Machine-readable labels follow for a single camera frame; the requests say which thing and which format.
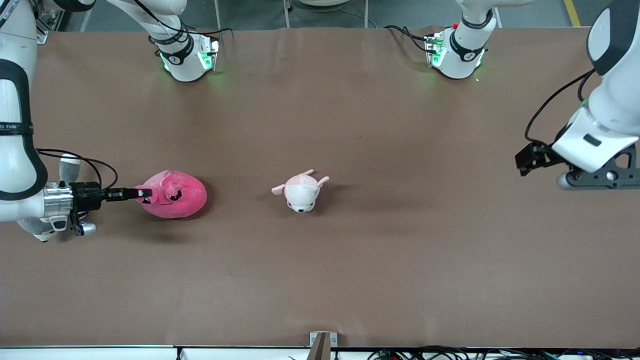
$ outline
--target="stuffed animal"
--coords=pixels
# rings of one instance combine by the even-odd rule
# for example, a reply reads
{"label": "stuffed animal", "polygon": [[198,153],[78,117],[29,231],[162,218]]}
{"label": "stuffed animal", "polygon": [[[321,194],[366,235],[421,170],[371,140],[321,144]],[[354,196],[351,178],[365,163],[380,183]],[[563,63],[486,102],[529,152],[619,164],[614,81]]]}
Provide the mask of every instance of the stuffed animal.
{"label": "stuffed animal", "polygon": [[306,213],[314,209],[316,199],[320,194],[320,188],[329,177],[325,176],[320,181],[309,176],[314,172],[311,169],[300,175],[290,178],[285,184],[278,185],[271,189],[274,195],[282,195],[287,199],[287,206],[297,213]]}
{"label": "stuffed animal", "polygon": [[151,189],[152,195],[138,202],[144,210],[161,218],[190,217],[207,202],[207,190],[200,180],[179,171],[165,170],[136,189]]}

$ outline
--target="yellow tape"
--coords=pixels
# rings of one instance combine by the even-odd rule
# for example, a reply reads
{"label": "yellow tape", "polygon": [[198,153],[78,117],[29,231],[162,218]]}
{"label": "yellow tape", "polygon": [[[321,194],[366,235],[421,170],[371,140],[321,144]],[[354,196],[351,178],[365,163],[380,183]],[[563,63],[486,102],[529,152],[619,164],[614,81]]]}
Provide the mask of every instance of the yellow tape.
{"label": "yellow tape", "polygon": [[566,7],[566,12],[569,13],[569,19],[571,20],[571,25],[582,26],[580,25],[580,19],[578,19],[578,13],[575,12],[575,6],[573,5],[573,0],[564,0],[564,6]]}

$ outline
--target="black cable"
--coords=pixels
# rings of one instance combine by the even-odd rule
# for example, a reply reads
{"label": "black cable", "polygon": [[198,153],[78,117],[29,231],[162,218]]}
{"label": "black cable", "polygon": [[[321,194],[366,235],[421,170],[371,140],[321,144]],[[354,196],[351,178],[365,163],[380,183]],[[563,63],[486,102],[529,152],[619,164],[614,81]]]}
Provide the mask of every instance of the black cable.
{"label": "black cable", "polygon": [[[58,150],[58,149],[37,149],[37,151],[38,151],[38,153],[40,153],[43,156],[50,156],[52,158],[77,159],[77,160],[84,161],[85,163],[89,164],[89,166],[91,166],[91,168],[95,172],[96,176],[98,177],[98,184],[99,184],[100,188],[103,189],[103,190],[112,188],[118,182],[118,171],[114,167],[112,167],[111,165],[105,163],[104,161],[85,158],[84,156],[80,156],[78,154],[74,154],[73,152],[64,151],[64,150]],[[64,156],[64,155],[49,154],[50,152],[58,152],[60,154],[69,154],[71,156],[75,156],[75,158],[69,158],[68,156]],[[100,171],[98,171],[98,168],[93,163],[105,166],[105,167],[107,167],[108,169],[110,169],[113,172],[113,182],[111,182],[111,184],[109,184],[107,187],[102,188],[102,176],[100,174]]]}
{"label": "black cable", "polygon": [[531,126],[533,125],[533,122],[536,121],[536,119],[538,118],[538,115],[540,115],[540,113],[542,112],[542,110],[544,110],[547,105],[551,102],[551,100],[553,100],[556,96],[558,96],[561,92],[565,91],[569,86],[572,86],[573,84],[577,83],[578,81],[584,79],[586,76],[589,75],[589,73],[592,70],[589,70],[587,72],[585,72],[584,74],[580,75],[579,77],[571,80],[568,84],[566,84],[565,86],[561,87],[560,89],[556,90],[556,92],[553,93],[553,95],[551,95],[550,97],[547,98],[547,100],[545,100],[545,102],[542,104],[542,106],[540,106],[540,108],[538,108],[538,110],[536,111],[536,113],[531,117],[531,120],[529,120],[529,123],[527,124],[527,128],[524,131],[524,138],[527,139],[528,141],[532,142],[532,143],[536,143],[538,145],[542,145],[544,147],[548,147],[549,145],[547,143],[545,143],[544,141],[541,140],[537,140],[534,138],[531,138],[529,136],[529,131],[531,130]]}
{"label": "black cable", "polygon": [[395,26],[395,25],[387,25],[384,27],[384,29],[394,29],[394,30],[398,30],[400,31],[400,33],[402,33],[404,36],[408,37],[411,39],[411,41],[413,42],[413,44],[420,50],[424,51],[425,53],[429,53],[429,54],[435,54],[436,51],[435,50],[429,50],[429,49],[425,49],[424,47],[420,46],[420,44],[418,44],[418,42],[416,40],[421,40],[424,41],[424,37],[419,37],[418,35],[414,35],[411,32],[409,32],[409,29],[406,26],[403,26],[402,28],[400,28],[399,26]]}
{"label": "black cable", "polygon": [[589,75],[585,76],[584,79],[582,79],[582,81],[580,82],[580,85],[578,85],[578,99],[580,99],[580,101],[584,101],[584,96],[582,96],[582,88],[594,72],[596,72],[596,69],[592,69],[591,71],[589,71]]}
{"label": "black cable", "polygon": [[234,30],[232,28],[224,28],[221,30],[217,30],[217,31],[209,31],[206,33],[200,33],[197,31],[189,31],[189,30],[182,30],[182,29],[174,29],[171,26],[165,24],[162,22],[162,20],[158,19],[158,17],[151,12],[151,10],[149,10],[149,8],[147,8],[143,3],[140,2],[140,0],[133,0],[134,3],[136,3],[142,10],[144,10],[145,13],[147,13],[147,15],[151,16],[152,19],[154,19],[155,21],[158,21],[158,24],[166,27],[167,29],[171,29],[174,31],[178,31],[179,33],[187,33],[187,34],[197,34],[197,35],[213,35],[213,34],[219,34],[223,31],[231,31],[231,33],[234,32]]}

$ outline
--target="brown tabletop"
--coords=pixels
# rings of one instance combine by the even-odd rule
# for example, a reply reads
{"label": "brown tabletop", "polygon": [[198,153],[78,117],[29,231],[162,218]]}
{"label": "brown tabletop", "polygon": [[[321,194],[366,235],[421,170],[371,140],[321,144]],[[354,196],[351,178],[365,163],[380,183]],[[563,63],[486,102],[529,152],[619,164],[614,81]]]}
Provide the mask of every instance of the brown tabletop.
{"label": "brown tabletop", "polygon": [[[590,68],[586,33],[500,29],[453,81],[387,30],[238,31],[188,84],[144,33],[53,34],[36,144],[107,161],[120,186],[188,172],[212,203],[183,221],[103,204],[96,235],[49,243],[1,224],[0,343],[296,345],[326,329],[352,346],[637,346],[640,192],[562,191],[565,167],[522,178],[513,159],[538,106]],[[533,135],[577,105],[572,88]],[[299,215],[270,189],[309,168],[331,181]]]}

